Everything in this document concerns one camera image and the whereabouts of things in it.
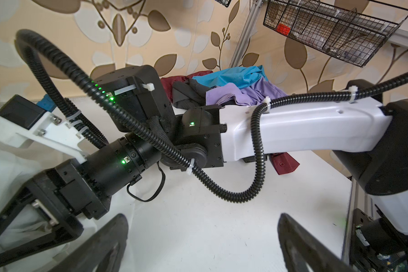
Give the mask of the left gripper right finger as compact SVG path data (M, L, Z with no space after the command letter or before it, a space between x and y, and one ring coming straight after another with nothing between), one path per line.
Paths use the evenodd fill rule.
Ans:
M289 272L353 271L288 214L281 214L277 230Z

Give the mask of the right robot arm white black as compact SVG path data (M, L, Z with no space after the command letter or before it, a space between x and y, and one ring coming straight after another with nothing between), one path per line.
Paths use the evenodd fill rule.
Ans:
M165 161L232 203L254 199L265 180L266 157L289 151L338 151L356 167L371 194L380 183L396 194L408 189L408 100L382 106L376 95L408 83L408 72L378 85L265 99L252 110L218 105L175 115L154 69L135 66L92 82L112 104L108 111L125 135L88 155L79 143L88 131L79 111L61 121L16 95L0 109L0 142L24 148L41 143L69 155L57 167L29 177L0 211L0 237L27 206L50 232L0 253L0 268L80 237L79 215L100 219L112 196L131 187L150 166Z

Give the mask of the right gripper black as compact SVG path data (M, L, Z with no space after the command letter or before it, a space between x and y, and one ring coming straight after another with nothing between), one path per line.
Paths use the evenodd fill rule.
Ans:
M110 205L75 159L38 173L0 211L0 268L74 241L83 233L77 216L100 219Z

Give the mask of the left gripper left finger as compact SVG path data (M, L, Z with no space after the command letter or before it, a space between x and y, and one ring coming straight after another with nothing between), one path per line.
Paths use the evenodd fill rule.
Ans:
M125 215L117 214L52 272L117 272L125 253L129 225Z

